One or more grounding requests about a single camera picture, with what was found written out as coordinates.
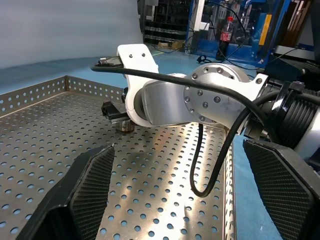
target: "perforated metal tray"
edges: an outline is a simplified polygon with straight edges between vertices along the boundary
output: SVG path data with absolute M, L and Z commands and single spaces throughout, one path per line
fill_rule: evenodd
M 123 90 L 63 77 L 0 95 L 0 235 L 13 239 L 73 160 L 115 145 L 109 202 L 97 239 L 235 239 L 232 149 L 214 191 L 199 198 L 189 171 L 195 123 L 116 131 L 101 113 Z M 225 130 L 204 128 L 196 186 L 204 189 Z

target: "blue floor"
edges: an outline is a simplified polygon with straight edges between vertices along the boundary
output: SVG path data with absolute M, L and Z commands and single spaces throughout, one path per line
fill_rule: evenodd
M 198 56 L 195 55 L 185 55 L 181 52 L 166 54 L 157 51 L 153 52 L 153 55 L 162 74 L 190 74 L 199 66 L 196 62 Z M 90 66 L 94 65 L 98 59 L 98 57 L 91 57 L 58 60 L 0 70 L 0 95 L 65 75 L 119 88 L 127 87 L 127 81 L 121 74 L 91 71 Z M 250 70 L 246 70 L 246 73 L 251 76 L 256 75 Z M 237 239 L 281 240 L 278 230 L 260 199 L 249 161 L 242 147 L 243 140 L 243 136 L 236 136 L 233 141 Z

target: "screw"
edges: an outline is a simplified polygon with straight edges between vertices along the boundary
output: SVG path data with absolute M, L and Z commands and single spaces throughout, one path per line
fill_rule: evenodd
M 261 78 L 258 78 L 256 81 L 255 81 L 256 84 L 260 84 L 262 83 L 262 79 Z
M 216 104 L 220 103 L 220 101 L 221 101 L 220 97 L 218 97 L 218 96 L 214 97 L 213 100 L 214 100 L 214 102 L 215 102 Z
M 218 67 L 216 71 L 218 74 L 222 74 L 224 72 L 224 70 L 221 67 Z

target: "red bottle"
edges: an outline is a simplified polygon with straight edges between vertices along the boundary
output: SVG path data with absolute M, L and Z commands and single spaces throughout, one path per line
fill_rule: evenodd
M 231 40 L 232 33 L 234 31 L 234 18 L 228 16 L 226 25 L 222 28 L 219 47 L 216 52 L 215 59 L 218 61 L 224 61 L 227 57 L 227 49 Z

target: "blue metal frame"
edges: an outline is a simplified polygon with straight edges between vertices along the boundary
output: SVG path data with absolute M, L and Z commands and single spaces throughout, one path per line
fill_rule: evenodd
M 275 0 L 273 1 L 273 9 L 272 11 L 272 19 L 271 23 L 273 21 L 277 21 L 275 31 L 273 34 L 273 37 L 270 41 L 270 48 L 267 51 L 267 55 L 264 58 L 256 58 L 257 52 L 261 47 L 259 47 L 259 39 L 260 35 L 264 26 L 265 18 L 267 13 L 261 13 L 259 16 L 259 19 L 257 21 L 257 24 L 255 26 L 256 32 L 252 35 L 251 40 L 252 40 L 252 45 L 243 45 L 241 48 L 239 48 L 230 58 L 228 58 L 230 61 L 237 62 L 237 63 L 243 63 L 243 64 L 248 64 L 252 65 L 258 68 L 263 68 L 266 66 L 266 64 L 269 61 L 269 55 L 271 54 L 276 40 L 277 40 L 277 35 L 278 31 L 282 22 L 282 19 L 289 7 L 291 0 L 284 0 L 282 9 L 280 11 L 280 14 L 277 18 L 274 18 L 273 15 L 277 11 L 277 8 L 279 7 L 280 1 Z M 210 5 L 210 2 L 214 3 L 219 3 L 220 1 L 218 0 L 209 0 L 208 5 Z M 252 3 L 265 3 L 266 0 L 251 0 L 251 1 L 243 1 L 241 4 L 241 7 L 243 8 L 245 4 L 252 4 Z M 189 14 L 189 23 L 191 20 L 191 15 L 192 15 L 192 9 L 193 9 L 193 4 L 194 1 L 191 3 L 190 6 L 190 14 Z M 189 38 L 189 23 L 188 23 L 188 32 L 186 35 L 186 40 Z M 227 56 L 230 55 L 236 48 L 238 48 L 237 44 L 229 44 L 228 50 L 227 50 Z M 218 49 L 218 41 L 216 40 L 207 40 L 207 39 L 201 39 L 197 43 L 197 51 L 195 52 L 196 55 L 206 55 L 209 58 L 216 58 L 217 54 L 217 49 Z

